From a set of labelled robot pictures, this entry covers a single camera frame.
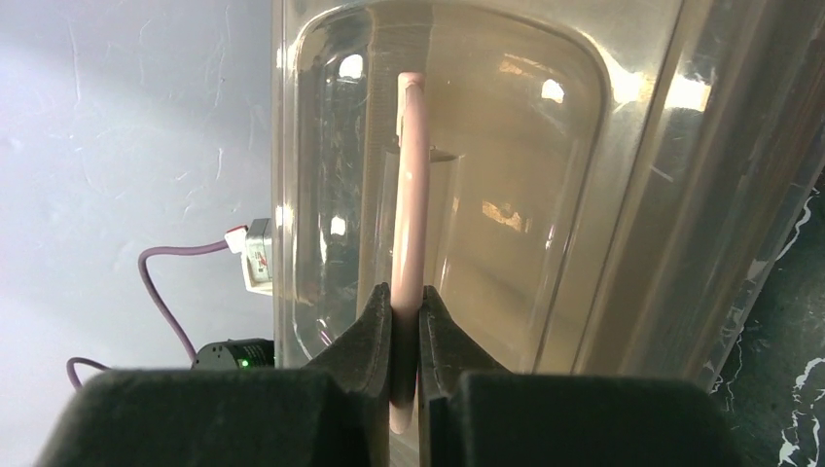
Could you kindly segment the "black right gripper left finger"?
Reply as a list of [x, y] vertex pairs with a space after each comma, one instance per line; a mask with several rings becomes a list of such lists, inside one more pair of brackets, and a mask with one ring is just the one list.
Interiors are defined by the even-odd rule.
[[298, 369], [108, 371], [69, 402], [40, 466], [386, 466], [390, 290]]

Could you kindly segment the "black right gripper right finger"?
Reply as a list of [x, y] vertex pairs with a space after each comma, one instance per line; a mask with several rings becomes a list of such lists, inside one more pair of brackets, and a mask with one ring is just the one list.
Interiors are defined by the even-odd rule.
[[433, 287], [419, 312], [424, 466], [741, 466], [710, 397], [681, 380], [506, 370]]

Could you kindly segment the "beige translucent plastic toolbox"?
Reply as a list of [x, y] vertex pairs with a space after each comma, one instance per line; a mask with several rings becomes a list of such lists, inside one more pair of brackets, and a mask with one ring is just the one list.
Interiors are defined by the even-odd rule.
[[519, 373], [709, 388], [823, 160], [820, 1], [276, 1], [275, 361], [391, 274], [424, 76], [423, 279]]

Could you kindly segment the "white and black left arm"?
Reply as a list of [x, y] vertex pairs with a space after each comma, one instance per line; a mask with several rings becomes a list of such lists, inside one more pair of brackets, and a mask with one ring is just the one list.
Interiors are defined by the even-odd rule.
[[273, 367], [274, 341], [245, 339], [212, 342], [196, 353], [192, 370], [248, 370]]

